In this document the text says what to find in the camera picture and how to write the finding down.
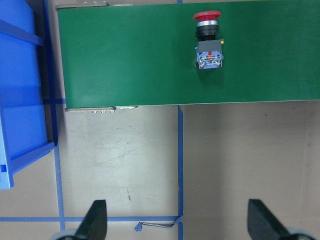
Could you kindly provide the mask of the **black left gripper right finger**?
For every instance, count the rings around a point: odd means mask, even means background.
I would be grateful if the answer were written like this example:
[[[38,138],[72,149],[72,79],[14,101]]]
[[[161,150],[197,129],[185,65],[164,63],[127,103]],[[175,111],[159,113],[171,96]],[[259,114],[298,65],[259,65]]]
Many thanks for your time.
[[[247,231],[252,240],[282,240],[290,232],[260,199],[249,199]]]

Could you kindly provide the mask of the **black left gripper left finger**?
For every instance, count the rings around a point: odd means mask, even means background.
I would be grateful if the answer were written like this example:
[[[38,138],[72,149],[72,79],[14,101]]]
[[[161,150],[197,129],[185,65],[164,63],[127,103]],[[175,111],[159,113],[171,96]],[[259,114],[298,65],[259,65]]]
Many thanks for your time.
[[[107,235],[107,205],[95,200],[75,232],[76,240],[104,240]]]

